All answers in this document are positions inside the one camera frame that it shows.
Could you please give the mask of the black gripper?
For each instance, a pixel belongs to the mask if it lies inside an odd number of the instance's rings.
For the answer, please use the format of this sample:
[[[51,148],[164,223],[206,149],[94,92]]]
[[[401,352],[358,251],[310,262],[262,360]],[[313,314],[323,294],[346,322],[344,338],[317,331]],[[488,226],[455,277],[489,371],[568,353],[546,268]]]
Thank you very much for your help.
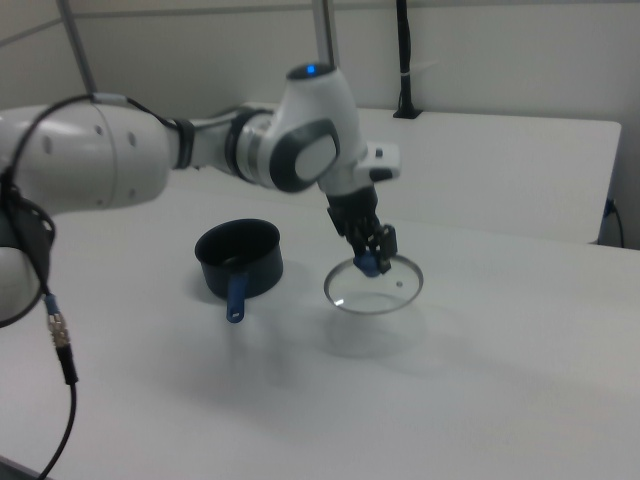
[[[385,274],[397,255],[396,230],[380,225],[376,215],[378,196],[373,186],[342,196],[328,196],[328,214],[339,236],[351,245],[354,257],[373,254],[377,271]]]

